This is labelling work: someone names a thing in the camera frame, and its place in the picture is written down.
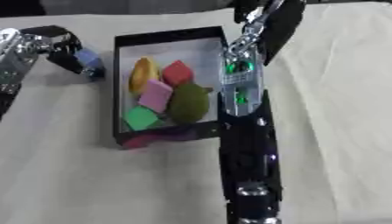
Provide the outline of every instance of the open box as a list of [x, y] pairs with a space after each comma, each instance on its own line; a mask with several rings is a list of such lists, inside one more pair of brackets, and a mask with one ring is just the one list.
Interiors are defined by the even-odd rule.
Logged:
[[[113, 131], [117, 143], [124, 148], [138, 148], [157, 140], [217, 137], [217, 94], [221, 88], [221, 53], [225, 46], [227, 42], [219, 26], [115, 37]], [[129, 91], [129, 77], [135, 63], [143, 56], [152, 57], [160, 68], [182, 60], [193, 70], [196, 84], [213, 89], [208, 94], [209, 110], [200, 121], [187, 125], [167, 122], [139, 131], [129, 127], [123, 120], [124, 113], [137, 105]]]

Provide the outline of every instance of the purple cube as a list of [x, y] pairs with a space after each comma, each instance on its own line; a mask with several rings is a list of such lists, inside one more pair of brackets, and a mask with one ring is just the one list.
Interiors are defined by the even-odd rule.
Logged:
[[166, 105], [172, 96], [172, 92], [173, 89], [163, 82], [148, 80], [139, 104], [157, 113], [163, 113], [166, 110]]

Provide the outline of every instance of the white table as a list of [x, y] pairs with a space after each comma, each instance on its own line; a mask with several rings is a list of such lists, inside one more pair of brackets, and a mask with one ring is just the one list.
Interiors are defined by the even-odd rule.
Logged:
[[[2, 18], [0, 27], [60, 25], [103, 55], [88, 83], [41, 60], [0, 123], [1, 224], [225, 223], [218, 141], [121, 151], [111, 140], [116, 35], [222, 25], [231, 10], [160, 16]], [[392, 222], [392, 9], [309, 6], [267, 68], [286, 224]]]

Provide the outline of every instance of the green cube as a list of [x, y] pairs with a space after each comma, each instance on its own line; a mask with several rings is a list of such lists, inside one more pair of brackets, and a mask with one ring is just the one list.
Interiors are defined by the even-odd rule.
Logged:
[[130, 109], [125, 114], [124, 119], [133, 130], [146, 130], [159, 121], [154, 112], [142, 106]]

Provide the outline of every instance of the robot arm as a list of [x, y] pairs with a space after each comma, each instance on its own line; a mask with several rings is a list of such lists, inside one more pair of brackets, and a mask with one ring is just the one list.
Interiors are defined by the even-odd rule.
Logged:
[[90, 79], [101, 78], [105, 68], [94, 52], [79, 39], [55, 25], [0, 31], [0, 120], [21, 88], [21, 82], [39, 55], [52, 63]]
[[228, 224], [281, 223], [279, 158], [263, 66], [294, 33], [305, 2], [269, 0], [260, 17], [255, 2], [234, 5], [235, 21], [245, 25], [223, 53], [220, 76], [220, 172]]

